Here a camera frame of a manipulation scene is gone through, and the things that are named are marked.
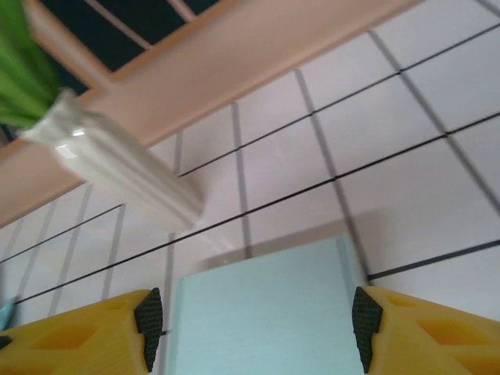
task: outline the tile grout line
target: tile grout line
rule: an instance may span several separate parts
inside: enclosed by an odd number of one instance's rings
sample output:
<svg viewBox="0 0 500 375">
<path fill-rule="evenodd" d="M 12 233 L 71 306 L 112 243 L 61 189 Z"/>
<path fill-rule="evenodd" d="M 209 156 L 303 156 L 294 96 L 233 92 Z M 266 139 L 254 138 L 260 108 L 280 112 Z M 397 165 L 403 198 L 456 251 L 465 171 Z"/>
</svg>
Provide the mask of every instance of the tile grout line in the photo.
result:
<svg viewBox="0 0 500 375">
<path fill-rule="evenodd" d="M 49 238 L 46 238 L 46 239 L 44 239 L 43 241 L 40 241 L 40 242 L 36 243 L 36 244 L 35 244 L 35 245 L 33 245 L 33 246 L 30 246 L 29 248 L 25 248 L 23 251 L 21 251 L 21 252 L 17 252 L 16 254 L 11 255 L 10 257 L 8 257 L 8 258 L 6 258 L 6 259 L 3 259 L 2 261 L 0 261 L 0 264 L 4 263 L 4 262 L 6 262 L 6 261 L 8 261 L 8 260 L 10 260 L 10 259 L 12 259 L 12 258 L 17 257 L 18 255 L 22 255 L 22 254 L 24 254 L 25 252 L 29 252 L 30 250 L 33 250 L 34 248 L 36 248 L 36 247 L 38 247 L 38 246 L 40 246 L 40 245 L 43 245 L 45 242 L 49 242 L 50 240 L 53 240 L 54 238 L 57 238 L 57 237 L 59 237 L 59 236 L 62 236 L 63 234 L 68 233 L 69 231 L 71 231 L 71 230 L 73 230 L 73 229 L 76 229 L 76 228 L 78 228 L 78 227 L 81 227 L 82 225 L 84 225 L 84 224 L 86 224 L 86 223 L 88 223 L 88 222 L 90 222 L 90 221 L 92 221 L 92 220 L 94 220 L 94 219 L 97 219 L 98 217 L 103 216 L 103 215 L 105 215 L 106 213 L 110 213 L 111 211 L 113 211 L 113 210 L 115 210 L 115 209 L 118 209 L 118 208 L 119 208 L 120 206 L 122 206 L 122 205 L 123 205 L 123 204 L 116 205 L 116 206 L 112 207 L 111 209 L 107 209 L 106 211 L 103 211 L 103 212 L 99 213 L 98 215 L 95 215 L 95 216 L 93 216 L 93 217 L 91 217 L 91 218 L 89 218 L 89 219 L 86 219 L 86 220 L 82 221 L 81 223 L 79 223 L 79 224 L 77 224 L 77 225 L 73 225 L 72 227 L 69 227 L 68 229 L 63 230 L 62 232 L 59 232 L 59 233 L 57 233 L 57 234 L 54 234 L 53 236 L 51 236 L 51 237 L 49 237 Z"/>
<path fill-rule="evenodd" d="M 57 205 L 57 201 L 54 201 L 47 212 L 47 216 L 44 218 L 44 222 L 40 228 L 40 233 L 38 234 L 37 240 L 40 241 L 46 234 L 48 230 L 48 226 L 52 220 L 52 215 L 55 211 L 55 206 Z M 17 289 L 17 294 L 22 295 L 24 289 L 26 288 L 28 281 L 30 280 L 31 272 L 33 271 L 34 263 L 37 260 L 38 253 L 40 252 L 40 245 L 35 248 L 35 251 L 31 254 L 30 260 L 27 264 L 26 269 L 24 270 L 23 278 L 20 281 L 20 285 Z"/>
<path fill-rule="evenodd" d="M 180 171 L 180 158 L 182 157 L 182 134 L 181 130 L 176 134 L 175 151 L 173 153 L 173 173 L 177 175 Z"/>
<path fill-rule="evenodd" d="M 248 147 L 250 145 L 253 145 L 254 143 L 257 143 L 258 141 L 261 141 L 262 139 L 267 138 L 267 137 L 269 137 L 269 136 L 271 136 L 273 134 L 279 133 L 282 130 L 285 130 L 288 127 L 291 127 L 291 126 L 295 125 L 296 123 L 300 123 L 302 120 L 305 120 L 305 119 L 309 118 L 310 116 L 311 116 L 311 113 L 308 113 L 308 114 L 306 114 L 304 116 L 301 116 L 301 117 L 299 117 L 299 118 L 297 118 L 297 119 L 295 119 L 295 120 L 293 120 L 293 121 L 291 121 L 289 123 L 286 123 L 285 125 L 283 125 L 281 127 L 278 127 L 276 129 L 268 132 L 268 133 L 265 133 L 265 134 L 261 135 L 260 137 L 257 137 L 256 139 L 252 139 L 251 141 L 248 141 L 244 145 L 241 145 L 238 149 L 243 149 L 243 148 L 246 148 L 246 147 Z"/>
<path fill-rule="evenodd" d="M 481 244 L 481 245 L 471 246 L 469 248 L 464 248 L 462 250 L 458 250 L 458 251 L 454 251 L 454 252 L 448 252 L 448 253 L 443 254 L 443 255 L 438 255 L 438 256 L 435 256 L 433 258 L 428 258 L 428 259 L 420 260 L 418 262 L 406 264 L 404 266 L 391 268 L 389 270 L 385 270 L 382 272 L 372 273 L 372 274 L 368 275 L 368 279 L 369 280 L 380 279 L 382 277 L 387 277 L 387 276 L 395 275 L 397 273 L 414 270 L 416 268 L 420 268 L 423 266 L 429 266 L 431 264 L 443 262 L 443 261 L 449 260 L 449 259 L 458 258 L 458 257 L 463 256 L 463 255 L 473 254 L 474 252 L 479 252 L 479 251 L 486 250 L 489 248 L 494 248 L 497 246 L 500 246 L 500 240 L 486 242 L 486 243 Z"/>
<path fill-rule="evenodd" d="M 23 226 L 23 223 L 24 223 L 24 217 L 20 218 L 17 221 L 16 227 L 14 228 L 13 233 L 10 235 L 9 242 L 7 242 L 7 246 L 5 247 L 5 251 L 4 251 L 4 254 L 2 257 L 3 259 L 0 262 L 0 264 L 2 264 L 4 261 L 9 259 L 9 253 L 17 241 L 17 236 L 19 235 L 19 232 L 21 231 L 21 227 Z"/>
<path fill-rule="evenodd" d="M 488 0 L 474 0 L 477 4 L 495 14 L 498 18 L 500 18 L 500 9 L 495 5 L 489 2 Z"/>
<path fill-rule="evenodd" d="M 108 265 L 116 261 L 116 253 L 118 252 L 118 245 L 120 244 L 120 237 L 122 234 L 123 218 L 125 217 L 126 205 L 122 205 L 118 209 L 116 217 L 115 230 L 112 236 L 111 250 L 109 251 Z M 104 284 L 102 285 L 101 301 L 109 297 L 109 288 L 111 287 L 111 279 L 113 278 L 113 267 L 106 270 Z"/>
<path fill-rule="evenodd" d="M 450 46 L 448 46 L 448 47 L 446 47 L 438 52 L 435 52 L 434 54 L 432 54 L 428 57 L 425 57 L 417 62 L 414 62 L 413 64 L 408 65 L 407 67 L 403 68 L 402 70 L 406 71 L 406 70 L 413 69 L 413 68 L 417 67 L 418 65 L 422 65 L 422 64 L 426 63 L 427 61 L 432 60 L 440 55 L 444 55 L 446 52 L 450 52 L 451 50 L 458 48 L 461 45 L 464 45 L 470 41 L 473 41 L 474 39 L 476 39 L 482 35 L 485 35 L 485 34 L 489 33 L 490 31 L 497 29 L 498 27 L 500 27 L 500 23 L 496 23 L 495 25 L 490 26 L 490 27 L 478 32 L 478 33 L 475 33 L 475 34 L 471 35 L 470 37 L 467 37 L 467 38 L 465 38 L 465 39 L 463 39 L 463 40 L 461 40 L 453 45 L 450 45 Z"/>
<path fill-rule="evenodd" d="M 307 87 L 307 83 L 305 82 L 305 78 L 302 74 L 302 71 L 300 69 L 295 70 L 295 77 L 297 78 L 298 86 L 301 89 L 302 97 L 305 101 L 305 106 L 312 113 L 311 116 L 311 121 L 312 121 L 312 128 L 314 129 L 314 133 L 316 135 L 316 140 L 318 141 L 318 145 L 321 150 L 321 154 L 323 155 L 323 159 L 327 165 L 328 173 L 330 176 L 334 179 L 331 183 L 331 186 L 334 190 L 334 193 L 337 196 L 337 200 L 339 203 L 339 206 L 342 211 L 342 216 L 344 217 L 345 224 L 347 226 L 347 230 L 349 232 L 349 235 L 351 236 L 352 241 L 355 244 L 356 251 L 358 252 L 359 256 L 359 261 L 361 263 L 361 267 L 365 275 L 368 274 L 368 264 L 367 264 L 367 257 L 366 257 L 366 250 L 363 247 L 363 243 L 361 242 L 361 239 L 359 237 L 359 232 L 356 228 L 355 222 L 352 218 L 351 214 L 351 209 L 349 207 L 349 204 L 347 202 L 347 199 L 345 197 L 344 190 L 341 186 L 341 183 L 338 179 L 338 173 L 337 169 L 335 168 L 334 164 L 334 159 L 330 153 L 330 150 L 328 148 L 327 140 L 325 137 L 325 134 L 323 132 L 323 129 L 321 128 L 320 125 L 320 119 L 318 118 L 318 115 L 314 111 L 314 104 L 313 100 L 311 99 L 311 94 L 309 93 L 309 89 Z"/>
<path fill-rule="evenodd" d="M 472 123 L 467 123 L 466 125 L 462 125 L 461 127 L 457 127 L 454 130 L 450 130 L 447 134 L 448 135 L 455 135 L 456 133 L 459 133 L 462 130 L 469 129 L 470 127 L 475 127 L 476 125 L 479 125 L 480 123 L 486 123 L 487 121 L 496 119 L 499 116 L 500 116 L 500 112 L 492 113 L 491 115 L 482 117 L 478 120 L 473 121 Z"/>
<path fill-rule="evenodd" d="M 243 163 L 243 151 L 241 150 L 241 125 L 240 111 L 237 102 L 231 103 L 231 117 L 233 120 L 234 146 L 236 147 L 236 172 L 237 185 L 240 196 L 240 210 L 242 213 L 248 211 L 247 188 L 245 183 L 245 167 Z M 250 222 L 247 215 L 241 217 L 241 229 L 243 230 L 243 246 L 245 259 L 253 258 L 252 238 L 250 233 Z"/>
<path fill-rule="evenodd" d="M 395 73 L 389 74 L 388 76 L 386 76 L 384 78 L 380 78 L 379 80 L 376 80 L 375 82 L 372 82 L 371 84 L 368 84 L 367 86 L 362 87 L 359 90 L 356 90 L 356 91 L 352 92 L 351 94 L 343 96 L 342 98 L 337 99 L 337 100 L 333 101 L 332 103 L 326 104 L 323 107 L 320 107 L 318 109 L 312 109 L 312 111 L 311 111 L 310 114 L 312 114 L 312 113 L 319 113 L 319 112 L 324 111 L 325 109 L 329 109 L 330 107 L 333 107 L 334 105 L 340 104 L 340 103 L 342 103 L 342 102 L 344 102 L 344 101 L 346 101 L 346 100 L 348 100 L 348 99 L 350 99 L 350 98 L 352 98 L 352 97 L 354 97 L 354 96 L 356 96 L 358 94 L 361 94 L 364 91 L 367 91 L 367 90 L 369 90 L 371 88 L 374 88 L 375 86 L 378 86 L 379 84 L 382 84 L 386 80 L 390 80 L 390 79 L 392 79 L 392 78 L 394 78 L 394 77 L 396 77 L 398 75 L 399 75 L 399 72 L 395 72 Z"/>
<path fill-rule="evenodd" d="M 222 154 L 222 155 L 220 155 L 220 156 L 217 156 L 216 158 L 210 159 L 208 162 L 204 162 L 203 164 L 200 164 L 199 166 L 196 166 L 195 168 L 192 168 L 192 169 L 190 169 L 190 170 L 188 170 L 188 171 L 186 171 L 186 172 L 184 172 L 184 173 L 181 173 L 181 174 L 179 174 L 178 176 L 179 176 L 179 177 L 184 177 L 184 176 L 187 176 L 187 175 L 188 175 L 188 174 L 190 174 L 190 173 L 193 173 L 193 172 L 195 172 L 195 171 L 197 171 L 197 170 L 200 170 L 200 169 L 201 169 L 201 168 L 203 168 L 204 166 L 208 166 L 209 164 L 212 164 L 212 163 L 216 162 L 217 160 L 221 160 L 222 158 L 225 158 L 226 156 L 231 155 L 232 153 L 236 152 L 237 150 L 238 150 L 238 149 L 237 149 L 237 148 L 235 148 L 235 149 L 233 149 L 233 150 L 231 150 L 231 151 L 228 151 L 228 152 L 226 152 L 226 153 L 224 153 L 224 154 Z"/>
<path fill-rule="evenodd" d="M 380 52 L 385 56 L 387 61 L 393 66 L 395 70 L 400 70 L 401 67 L 396 60 L 396 58 L 392 55 L 389 48 L 385 45 L 384 41 L 378 36 L 378 34 L 371 30 L 368 32 L 369 36 L 372 38 L 373 42 L 380 49 Z M 448 131 L 446 130 L 446 126 L 443 124 L 441 118 L 437 115 L 437 113 L 433 110 L 430 103 L 424 98 L 423 94 L 417 88 L 417 86 L 412 82 L 409 76 L 406 75 L 405 72 L 401 72 L 400 74 L 401 80 L 409 92 L 412 94 L 413 98 L 419 104 L 420 108 L 427 115 L 429 120 L 434 124 L 437 131 L 445 136 L 445 141 L 450 146 L 450 149 L 454 153 L 455 157 L 462 164 L 465 171 L 472 178 L 474 183 L 479 187 L 482 193 L 485 195 L 486 199 L 490 203 L 491 207 L 496 211 L 497 215 L 500 216 L 500 199 L 496 196 L 493 189 L 489 186 L 483 176 L 479 173 L 477 168 L 473 165 L 472 161 L 466 156 L 466 153 L 461 149 L 459 144 L 455 141 L 455 139 L 451 136 L 448 136 Z"/>
<path fill-rule="evenodd" d="M 89 185 L 87 190 L 85 191 L 80 211 L 78 212 L 77 223 L 80 223 L 84 218 L 85 211 L 87 210 L 88 201 L 90 200 L 91 190 L 92 190 L 92 185 Z M 66 256 L 64 257 L 64 263 L 62 264 L 61 272 L 59 273 L 59 279 L 57 280 L 57 285 L 62 284 L 63 281 L 66 279 L 79 234 L 80 234 L 80 227 L 76 227 L 74 232 L 71 234 L 70 243 L 68 244 L 68 249 L 66 250 Z M 55 290 L 55 293 L 52 296 L 50 309 L 48 311 L 49 316 L 55 314 L 62 292 L 63 292 L 62 287 L 59 287 Z"/>
<path fill-rule="evenodd" d="M 474 121 L 474 126 L 477 126 L 477 125 L 481 124 L 482 122 L 488 121 L 490 118 L 491 118 L 491 117 L 490 117 L 490 116 L 488 116 L 488 117 L 486 117 L 486 118 L 483 118 L 482 120 Z M 463 129 L 467 129 L 467 128 L 469 128 L 469 125 L 465 125 L 465 126 L 464 126 L 464 127 L 462 127 L 462 128 L 463 128 Z M 454 134 L 454 133 L 457 133 L 457 132 L 461 131 L 461 129 L 454 130 L 452 133 L 453 133 L 453 134 Z M 226 224 L 226 223 L 229 223 L 229 222 L 231 222 L 231 221 L 233 221 L 233 220 L 240 219 L 240 218 L 242 218 L 242 217 L 243 217 L 243 216 L 245 216 L 245 215 L 250 215 L 250 214 L 255 213 L 255 212 L 258 212 L 258 211 L 260 211 L 260 210 L 262 210 L 262 209 L 266 209 L 267 207 L 270 207 L 270 206 L 272 206 L 272 205 L 276 205 L 276 204 L 278 204 L 278 203 L 280 203 L 280 202 L 283 202 L 283 201 L 286 201 L 286 200 L 288 200 L 288 199 L 290 199 L 290 198 L 293 198 L 293 197 L 296 197 L 296 196 L 298 196 L 298 195 L 304 194 L 304 193 L 306 193 L 306 192 L 308 192 L 308 191 L 311 191 L 311 190 L 314 190 L 314 189 L 316 189 L 316 188 L 319 188 L 319 187 L 321 187 L 321 186 L 323 186 L 323 185 L 325 185 L 325 184 L 332 183 L 332 182 L 334 182 L 335 180 L 341 180 L 341 178 L 343 178 L 343 177 L 346 177 L 346 176 L 349 176 L 349 175 L 354 174 L 354 173 L 356 173 L 356 172 L 359 172 L 359 171 L 361 171 L 361 170 L 364 170 L 364 169 L 370 168 L 371 166 L 375 166 L 375 165 L 377 165 L 377 164 L 383 163 L 383 162 L 385 162 L 385 161 L 387 161 L 387 160 L 393 159 L 393 158 L 394 158 L 394 157 L 396 157 L 396 156 L 403 155 L 403 154 L 405 154 L 405 153 L 407 153 L 407 152 L 411 152 L 411 151 L 413 151 L 414 149 L 418 149 L 418 148 L 420 148 L 420 147 L 423 147 L 424 145 L 428 145 L 428 144 L 430 144 L 430 143 L 432 143 L 432 142 L 438 141 L 438 140 L 443 139 L 443 138 L 445 138 L 445 137 L 446 137 L 445 135 L 440 135 L 440 136 L 437 136 L 437 137 L 431 138 L 430 140 L 427 140 L 427 141 L 421 142 L 421 143 L 419 143 L 419 144 L 417 144 L 417 145 L 410 146 L 410 147 L 405 148 L 405 149 L 403 149 L 403 150 L 401 150 L 401 151 L 395 152 L 395 153 L 390 154 L 390 155 L 388 155 L 388 156 L 385 156 L 385 157 L 383 157 L 383 158 L 381 158 L 381 159 L 378 159 L 378 160 L 376 160 L 376 161 L 374 161 L 374 162 L 369 162 L 369 163 L 365 164 L 364 166 L 360 166 L 360 167 L 355 168 L 355 169 L 353 169 L 353 170 L 351 170 L 351 171 L 345 172 L 345 173 L 343 173 L 343 174 L 339 174 L 337 177 L 332 177 L 332 178 L 329 178 L 329 179 L 327 179 L 327 180 L 325 180 L 325 181 L 319 182 L 318 184 L 311 185 L 311 186 L 306 187 L 306 188 L 304 188 L 304 189 L 302 189 L 302 190 L 296 191 L 295 193 L 290 193 L 290 194 L 285 195 L 285 196 L 283 196 L 283 197 L 281 197 L 281 198 L 275 199 L 274 201 L 268 202 L 268 203 L 266 203 L 266 204 L 264 204 L 264 205 L 261 205 L 261 206 L 259 206 L 259 207 L 255 207 L 254 209 L 250 209 L 250 210 L 248 210 L 247 212 L 243 212 L 243 213 L 237 214 L 237 215 L 235 215 L 235 216 L 232 216 L 232 217 L 229 217 L 229 218 L 227 218 L 227 219 L 225 219 L 225 220 L 222 220 L 222 221 L 220 221 L 220 222 L 218 222 L 218 223 L 214 223 L 214 224 L 212 224 L 212 225 L 209 225 L 209 226 L 207 226 L 207 227 L 205 227 L 205 228 L 202 228 L 201 230 L 197 230 L 197 231 L 195 231 L 195 232 L 193 232 L 193 233 L 191 233 L 191 234 L 185 235 L 185 236 L 180 237 L 180 238 L 176 238 L 176 239 L 175 239 L 175 240 L 173 240 L 173 241 L 169 241 L 169 242 L 167 242 L 167 243 L 165 243 L 165 244 L 155 246 L 154 248 L 150 248 L 149 250 L 146 250 L 146 251 L 144 251 L 144 252 L 142 252 L 142 253 L 139 253 L 139 254 L 133 255 L 133 256 L 131 256 L 131 257 L 129 257 L 129 258 L 123 259 L 123 260 L 121 260 L 121 261 L 119 261 L 119 262 L 117 262 L 117 263 L 115 263 L 115 264 L 113 264 L 113 265 L 111 265 L 111 266 L 103 267 L 103 268 L 98 269 L 98 270 L 95 270 L 95 271 L 93 271 L 93 272 L 91 272 L 91 273 L 85 274 L 85 275 L 83 275 L 83 276 L 81 276 L 81 277 L 77 277 L 77 278 L 75 278 L 74 280 L 70 280 L 70 281 L 67 281 L 67 282 L 65 282 L 65 283 L 63 283 L 63 284 L 61 284 L 61 285 L 58 285 L 58 286 L 55 286 L 55 287 L 51 287 L 51 288 L 49 288 L 49 289 L 47 289 L 47 290 L 45 290 L 45 291 L 42 291 L 42 292 L 40 292 L 40 293 L 37 293 L 37 294 L 32 295 L 32 296 L 30 296 L 30 297 L 27 297 L 27 298 L 25 298 L 25 299 L 23 299 L 23 300 L 20 300 L 20 301 L 18 301 L 17 303 L 25 302 L 25 301 L 30 300 L 30 299 L 32 299 L 32 298 L 36 298 L 36 297 L 38 297 L 39 295 L 43 295 L 43 294 L 45 294 L 45 293 L 49 293 L 50 291 L 54 291 L 55 289 L 62 288 L 62 287 L 64 287 L 64 286 L 68 285 L 68 284 L 72 284 L 73 282 L 77 282 L 77 281 L 82 280 L 82 279 L 84 279 L 84 278 L 86 278 L 86 277 L 93 276 L 93 275 L 95 275 L 96 273 L 99 273 L 99 272 L 105 271 L 105 270 L 107 270 L 109 267 L 118 266 L 118 265 L 120 265 L 120 264 L 123 264 L 123 263 L 129 262 L 129 261 L 132 261 L 132 260 L 134 260 L 134 259 L 136 259 L 136 258 L 139 258 L 140 256 L 147 255 L 147 254 L 149 254 L 150 252 L 154 252 L 154 251 L 160 250 L 161 248 L 165 248 L 166 246 L 169 246 L 169 245 L 175 244 L 175 243 L 177 243 L 177 242 L 180 242 L 180 241 L 186 240 L 186 239 L 188 239 L 188 238 L 194 237 L 195 235 L 198 235 L 198 234 L 201 234 L 201 233 L 203 233 L 203 232 L 206 232 L 207 230 L 211 230 L 211 229 L 214 229 L 214 228 L 216 228 L 216 227 L 220 227 L 220 226 L 222 226 L 222 225 L 224 225 L 224 224 Z"/>
</svg>

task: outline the yellow plastic part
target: yellow plastic part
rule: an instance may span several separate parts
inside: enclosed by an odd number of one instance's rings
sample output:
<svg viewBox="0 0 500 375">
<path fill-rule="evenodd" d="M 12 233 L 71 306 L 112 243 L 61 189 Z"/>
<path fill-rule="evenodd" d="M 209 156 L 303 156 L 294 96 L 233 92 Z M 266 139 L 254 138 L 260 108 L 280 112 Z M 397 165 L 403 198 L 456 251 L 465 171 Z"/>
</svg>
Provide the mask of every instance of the yellow plastic part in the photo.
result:
<svg viewBox="0 0 500 375">
<path fill-rule="evenodd" d="M 379 287 L 370 375 L 499 375 L 500 322 Z"/>
<path fill-rule="evenodd" d="M 0 374 L 147 374 L 134 309 L 149 292 L 133 291 L 2 332 L 12 343 L 0 350 Z"/>
</svg>

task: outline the green leaf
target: green leaf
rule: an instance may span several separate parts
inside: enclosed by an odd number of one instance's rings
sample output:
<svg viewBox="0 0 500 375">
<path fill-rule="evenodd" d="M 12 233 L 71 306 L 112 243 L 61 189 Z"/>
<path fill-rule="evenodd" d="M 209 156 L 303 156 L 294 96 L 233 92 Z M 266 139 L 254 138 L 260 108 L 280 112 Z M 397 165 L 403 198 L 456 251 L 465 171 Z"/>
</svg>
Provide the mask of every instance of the green leaf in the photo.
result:
<svg viewBox="0 0 500 375">
<path fill-rule="evenodd" d="M 0 0 L 0 82 L 0 121 L 17 127 L 33 126 L 59 92 L 55 70 L 32 39 L 20 0 Z"/>
</svg>

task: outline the yellow robot part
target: yellow robot part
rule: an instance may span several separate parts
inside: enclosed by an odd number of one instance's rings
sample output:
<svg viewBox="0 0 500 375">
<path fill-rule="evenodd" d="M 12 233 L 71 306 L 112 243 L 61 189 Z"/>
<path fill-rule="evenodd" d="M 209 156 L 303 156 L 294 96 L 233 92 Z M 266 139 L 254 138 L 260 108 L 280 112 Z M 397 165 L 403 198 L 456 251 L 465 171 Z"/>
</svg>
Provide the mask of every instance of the yellow robot part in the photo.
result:
<svg viewBox="0 0 500 375">
<path fill-rule="evenodd" d="M 500 374 L 500 323 L 494 320 L 364 287 L 356 291 L 353 324 L 370 375 Z"/>
<path fill-rule="evenodd" d="M 0 350 L 0 374 L 148 373 L 145 360 L 148 337 L 138 331 L 136 318 L 138 306 L 153 292 L 159 298 L 157 289 L 134 291 L 2 332 L 12 342 Z M 157 301 L 153 324 L 161 331 L 161 299 L 159 310 Z M 156 346 L 160 334 L 152 340 Z"/>
</svg>

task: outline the white tile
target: white tile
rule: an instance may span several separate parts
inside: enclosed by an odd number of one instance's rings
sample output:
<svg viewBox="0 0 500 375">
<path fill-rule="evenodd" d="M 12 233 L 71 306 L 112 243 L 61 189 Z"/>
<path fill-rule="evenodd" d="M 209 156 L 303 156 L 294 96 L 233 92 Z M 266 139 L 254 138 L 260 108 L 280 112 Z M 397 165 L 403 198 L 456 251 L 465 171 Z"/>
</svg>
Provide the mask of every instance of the white tile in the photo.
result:
<svg viewBox="0 0 500 375">
<path fill-rule="evenodd" d="M 119 262 L 168 241 L 168 232 L 157 227 L 142 212 L 135 211 L 130 206 L 127 206 L 123 216 L 116 261 Z"/>
<path fill-rule="evenodd" d="M 164 162 L 171 170 L 173 170 L 173 164 L 175 163 L 176 139 L 177 135 L 175 134 L 149 148 L 149 151 Z"/>
<path fill-rule="evenodd" d="M 403 67 L 495 25 L 498 19 L 475 1 L 427 0 L 375 31 Z"/>
<path fill-rule="evenodd" d="M 15 325 L 23 326 L 48 317 L 54 291 L 29 299 L 17 306 Z"/>
<path fill-rule="evenodd" d="M 139 289 L 165 289 L 166 248 L 140 256 L 112 268 L 109 297 L 116 297 Z"/>
<path fill-rule="evenodd" d="M 332 184 L 326 184 L 248 217 L 254 256 L 347 232 Z"/>
<path fill-rule="evenodd" d="M 208 115 L 182 131 L 180 173 L 187 172 L 234 149 L 231 107 Z"/>
<path fill-rule="evenodd" d="M 289 73 L 238 101 L 241 142 L 250 142 L 307 114 L 295 73 Z"/>
<path fill-rule="evenodd" d="M 3 298 L 15 297 L 20 292 L 21 280 L 32 254 L 33 250 L 30 250 L 0 264 L 0 293 Z"/>
<path fill-rule="evenodd" d="M 500 117 L 460 131 L 455 139 L 472 164 L 500 197 Z"/>
<path fill-rule="evenodd" d="M 101 301 L 105 272 L 99 272 L 62 287 L 56 314 Z"/>
<path fill-rule="evenodd" d="M 183 177 L 203 197 L 205 209 L 193 230 L 241 213 L 236 155 L 230 154 Z"/>
<path fill-rule="evenodd" d="M 66 281 L 108 266 L 117 217 L 115 209 L 80 227 Z"/>
<path fill-rule="evenodd" d="M 28 213 L 23 218 L 20 232 L 16 241 L 12 244 L 9 256 L 17 254 L 41 241 L 41 229 L 47 220 L 47 215 L 51 209 L 51 203 L 43 205 L 39 209 Z"/>
<path fill-rule="evenodd" d="M 316 109 L 394 73 L 366 34 L 305 64 L 301 70 Z"/>
<path fill-rule="evenodd" d="M 243 148 L 243 163 L 250 209 L 330 177 L 309 118 Z"/>
<path fill-rule="evenodd" d="M 498 112 L 500 29 L 409 70 L 445 126 L 453 130 Z"/>
<path fill-rule="evenodd" d="M 107 191 L 103 191 L 96 186 L 92 186 L 91 189 L 87 207 L 85 208 L 84 220 L 97 216 L 98 214 L 122 203 Z"/>
<path fill-rule="evenodd" d="M 376 286 L 500 320 L 500 248 L 489 248 L 374 280 Z"/>
<path fill-rule="evenodd" d="M 173 279 L 243 260 L 243 246 L 241 219 L 176 242 Z"/>
<path fill-rule="evenodd" d="M 20 220 L 17 220 L 0 229 L 0 259 L 4 259 L 12 254 L 10 249 L 13 246 L 13 242 L 16 240 L 16 238 L 13 238 L 13 235 L 16 233 L 17 226 L 20 224 Z"/>
<path fill-rule="evenodd" d="M 439 135 L 399 77 L 333 105 L 318 116 L 338 173 Z"/>
<path fill-rule="evenodd" d="M 57 285 L 74 231 L 61 234 L 36 250 L 38 254 L 23 292 L 26 297 Z"/>
<path fill-rule="evenodd" d="M 83 184 L 55 200 L 54 213 L 48 224 L 45 238 L 50 238 L 77 225 L 78 214 L 87 189 L 88 185 Z"/>
<path fill-rule="evenodd" d="M 500 219 L 445 141 L 341 184 L 371 273 L 498 239 Z"/>
</svg>

